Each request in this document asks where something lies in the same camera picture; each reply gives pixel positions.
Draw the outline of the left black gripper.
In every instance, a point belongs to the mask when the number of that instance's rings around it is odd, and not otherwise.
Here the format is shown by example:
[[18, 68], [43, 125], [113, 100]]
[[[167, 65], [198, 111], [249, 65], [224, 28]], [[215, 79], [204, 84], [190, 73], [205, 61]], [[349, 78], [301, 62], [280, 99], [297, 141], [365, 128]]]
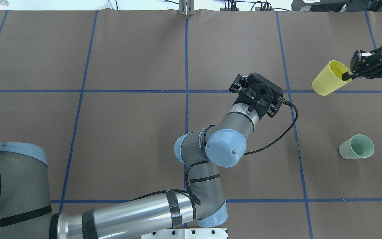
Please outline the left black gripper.
[[273, 118], [283, 104], [280, 98], [284, 90], [258, 73], [238, 74], [228, 90], [238, 93], [234, 104], [246, 104], [247, 111], [256, 111], [259, 118], [264, 115]]

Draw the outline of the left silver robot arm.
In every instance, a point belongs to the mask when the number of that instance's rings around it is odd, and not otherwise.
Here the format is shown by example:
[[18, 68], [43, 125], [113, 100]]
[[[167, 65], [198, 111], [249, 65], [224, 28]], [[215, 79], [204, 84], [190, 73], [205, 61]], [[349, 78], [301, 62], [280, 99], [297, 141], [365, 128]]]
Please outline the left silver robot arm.
[[246, 155], [257, 122], [271, 118], [283, 89], [259, 74], [238, 75], [238, 93], [220, 124], [176, 142], [186, 96], [92, 93], [95, 105], [78, 115], [92, 123], [76, 145], [65, 175], [77, 194], [120, 196], [121, 203], [78, 215], [52, 213], [48, 163], [38, 145], [0, 142], [0, 239], [129, 239], [197, 221], [217, 227], [228, 218], [218, 167]]

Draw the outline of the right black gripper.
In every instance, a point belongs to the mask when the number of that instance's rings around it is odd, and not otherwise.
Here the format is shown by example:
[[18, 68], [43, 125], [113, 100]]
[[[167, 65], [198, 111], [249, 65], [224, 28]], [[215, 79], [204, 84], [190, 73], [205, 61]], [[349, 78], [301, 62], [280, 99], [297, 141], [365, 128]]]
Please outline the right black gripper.
[[342, 73], [342, 81], [363, 77], [366, 79], [382, 78], [382, 45], [369, 52], [355, 51], [350, 61], [349, 72]]

